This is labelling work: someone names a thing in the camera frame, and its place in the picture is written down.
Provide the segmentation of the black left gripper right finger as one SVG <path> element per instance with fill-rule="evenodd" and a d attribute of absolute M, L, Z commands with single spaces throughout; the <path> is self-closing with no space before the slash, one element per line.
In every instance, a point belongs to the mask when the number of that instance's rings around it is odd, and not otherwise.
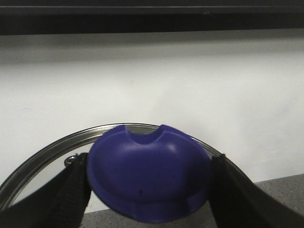
<path fill-rule="evenodd" d="M 212 157 L 210 207 L 219 228 L 302 228 L 304 218 L 256 186 L 225 155 Z"/>

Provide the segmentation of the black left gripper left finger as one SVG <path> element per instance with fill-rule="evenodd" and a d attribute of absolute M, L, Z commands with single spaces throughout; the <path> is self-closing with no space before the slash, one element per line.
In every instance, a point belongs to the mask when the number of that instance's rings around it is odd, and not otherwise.
<path fill-rule="evenodd" d="M 0 213 L 2 228 L 78 228 L 91 197 L 87 153 L 43 187 Z"/>

